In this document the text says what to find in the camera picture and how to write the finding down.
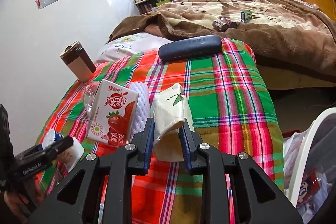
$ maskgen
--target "crumpled paper package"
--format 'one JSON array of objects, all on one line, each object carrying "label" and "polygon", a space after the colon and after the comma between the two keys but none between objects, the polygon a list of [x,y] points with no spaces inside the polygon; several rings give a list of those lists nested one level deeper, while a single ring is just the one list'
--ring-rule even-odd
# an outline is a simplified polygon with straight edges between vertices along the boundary
[{"label": "crumpled paper package", "polygon": [[183,161],[178,136],[179,128],[187,119],[190,130],[194,131],[193,119],[184,90],[176,83],[156,94],[153,99],[155,121],[153,152],[161,161]]}]

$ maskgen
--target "bed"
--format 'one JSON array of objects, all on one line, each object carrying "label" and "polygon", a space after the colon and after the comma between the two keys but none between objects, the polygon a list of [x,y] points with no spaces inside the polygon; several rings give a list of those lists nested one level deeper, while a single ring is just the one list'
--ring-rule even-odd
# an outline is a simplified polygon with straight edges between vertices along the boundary
[{"label": "bed", "polygon": [[[158,30],[157,26],[152,27],[152,31]],[[127,41],[130,39],[124,37],[123,43]],[[110,46],[127,48],[123,45]],[[203,141],[233,155],[243,150],[248,152],[283,189],[282,134],[272,100],[255,66],[253,51],[245,43],[227,38],[222,40],[222,47],[221,54],[162,63],[157,50],[133,55],[131,46],[117,52],[124,57],[97,64],[92,80],[107,79],[126,87],[133,81],[142,81],[150,90],[150,103],[154,94],[180,83],[189,101],[195,131],[201,134]],[[37,143],[54,128],[64,136],[75,136],[85,149],[83,156],[90,152],[106,155],[115,150],[85,138],[88,117],[81,100],[83,86],[77,81],[70,87],[47,120]],[[66,169],[60,162],[39,174],[46,195],[65,175]],[[231,223],[234,223],[230,190],[228,194]],[[162,162],[152,156],[148,175],[136,176],[133,181],[133,222],[175,224],[183,219],[184,223],[199,223],[201,195],[201,176],[189,176],[182,162]]]},{"label": "bed", "polygon": [[[220,17],[239,21],[242,10],[253,11],[248,23],[225,33],[212,28]],[[336,83],[335,22],[298,0],[176,0],[155,12],[124,19],[110,41],[148,27],[153,28],[146,32],[171,41],[207,34],[244,41],[255,52],[270,90]]]}]

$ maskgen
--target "colorful checkered fabric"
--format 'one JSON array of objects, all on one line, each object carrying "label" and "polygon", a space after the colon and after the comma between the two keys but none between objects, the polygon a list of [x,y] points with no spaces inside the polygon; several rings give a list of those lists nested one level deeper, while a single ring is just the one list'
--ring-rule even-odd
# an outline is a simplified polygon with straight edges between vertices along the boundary
[{"label": "colorful checkered fabric", "polygon": [[[282,135],[253,53],[240,41],[223,39],[222,45],[222,54],[208,58],[162,64],[157,51],[149,51],[99,64],[94,80],[107,79],[126,87],[134,81],[144,82],[150,90],[150,103],[154,94],[180,83],[189,100],[195,131],[203,141],[233,155],[246,151],[282,189]],[[84,155],[111,153],[114,148],[85,138],[88,117],[81,100],[82,89],[83,84],[75,82],[68,90],[46,122],[38,142],[54,128],[64,136],[75,136],[85,149]],[[56,173],[66,175],[63,164],[58,162],[39,175],[47,194],[56,185]],[[227,181],[233,223],[228,177]],[[199,223],[201,195],[202,176],[189,176],[182,162],[161,162],[152,156],[148,175],[132,179],[133,222]]]}]

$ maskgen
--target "milk carton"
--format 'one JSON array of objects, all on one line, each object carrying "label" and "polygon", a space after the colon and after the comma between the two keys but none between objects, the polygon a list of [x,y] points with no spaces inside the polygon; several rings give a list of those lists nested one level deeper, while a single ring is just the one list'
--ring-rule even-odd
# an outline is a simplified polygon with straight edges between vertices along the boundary
[{"label": "milk carton", "polygon": [[87,138],[113,146],[128,143],[139,93],[107,80],[98,87],[87,126]]}]

